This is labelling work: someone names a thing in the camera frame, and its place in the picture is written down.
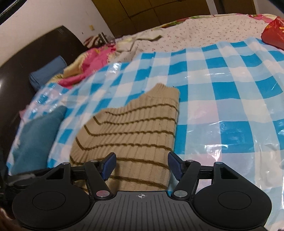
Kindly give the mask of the tan striped ribbed sweater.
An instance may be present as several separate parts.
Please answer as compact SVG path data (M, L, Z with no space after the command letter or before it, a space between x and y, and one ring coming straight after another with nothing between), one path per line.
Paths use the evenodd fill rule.
M96 113L75 137L71 164L82 166L115 153L116 167L106 182L112 192L167 189L179 97L177 88L158 83L123 107Z

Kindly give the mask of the teal folded cloth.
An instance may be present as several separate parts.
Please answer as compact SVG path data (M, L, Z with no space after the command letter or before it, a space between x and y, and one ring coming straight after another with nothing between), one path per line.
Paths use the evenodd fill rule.
M66 107L61 105L24 125L19 142L12 152L12 175L47 168L47 159L65 113Z

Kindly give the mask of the blue white checkered plastic sheet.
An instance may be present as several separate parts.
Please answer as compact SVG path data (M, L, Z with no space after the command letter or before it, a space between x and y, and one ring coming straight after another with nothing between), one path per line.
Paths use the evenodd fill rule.
M180 92L175 153L201 164L196 192L119 190L93 198L84 164L70 161L80 129L156 84ZM28 230L283 230L283 51L254 37L177 52L142 53L112 63L73 88L51 83L31 101L8 157L29 121L59 106L66 113L47 159L51 171L6 195Z

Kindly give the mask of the dark wooden headboard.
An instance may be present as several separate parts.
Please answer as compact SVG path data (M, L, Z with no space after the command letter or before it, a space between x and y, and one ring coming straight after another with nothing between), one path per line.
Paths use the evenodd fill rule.
M1 158L7 161L21 121L19 112L36 94L29 75L58 56L70 65L87 48L65 26L38 37L1 66Z

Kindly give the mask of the pink floral blanket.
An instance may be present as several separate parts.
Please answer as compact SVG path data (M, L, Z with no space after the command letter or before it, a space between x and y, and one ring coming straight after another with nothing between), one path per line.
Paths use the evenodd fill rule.
M100 48L89 49L67 66L62 74L52 77L48 83L57 83L65 88L72 88L106 66L115 57L115 52L116 46L114 43Z

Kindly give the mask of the blue folded pillow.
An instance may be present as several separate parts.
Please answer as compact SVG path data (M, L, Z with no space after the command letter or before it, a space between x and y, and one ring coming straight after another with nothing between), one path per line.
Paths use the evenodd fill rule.
M63 57L58 56L52 61L44 65L42 68L29 74L29 81L35 91L38 91L44 86L52 77L62 74L67 64Z

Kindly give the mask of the red white striped cloth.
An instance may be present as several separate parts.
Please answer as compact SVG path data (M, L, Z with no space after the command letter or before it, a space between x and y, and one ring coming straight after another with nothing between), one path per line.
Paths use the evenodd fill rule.
M88 49L100 48L100 47L103 47L105 45L112 46L112 45L115 45L115 44L116 43L115 43L114 40L112 40L108 43L105 43L99 36L91 36L83 42L83 45Z

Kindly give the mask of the white floral bed sheet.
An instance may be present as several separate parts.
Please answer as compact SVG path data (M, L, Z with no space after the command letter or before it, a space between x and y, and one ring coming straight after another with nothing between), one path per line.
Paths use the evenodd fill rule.
M174 21L116 39L111 62L130 62L142 52L173 52L205 47L220 41L238 42L260 38L272 14L216 14Z

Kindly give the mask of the brown wooden wardrobe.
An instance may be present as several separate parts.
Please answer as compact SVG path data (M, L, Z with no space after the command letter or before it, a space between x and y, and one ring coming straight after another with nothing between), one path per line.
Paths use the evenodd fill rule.
M253 1L93 0L115 38L190 16L255 14Z

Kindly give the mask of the red gift bag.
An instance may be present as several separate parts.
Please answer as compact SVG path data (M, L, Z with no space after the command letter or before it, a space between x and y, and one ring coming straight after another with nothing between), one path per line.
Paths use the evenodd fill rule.
M284 50L283 19L277 16L270 22L261 34L264 43Z

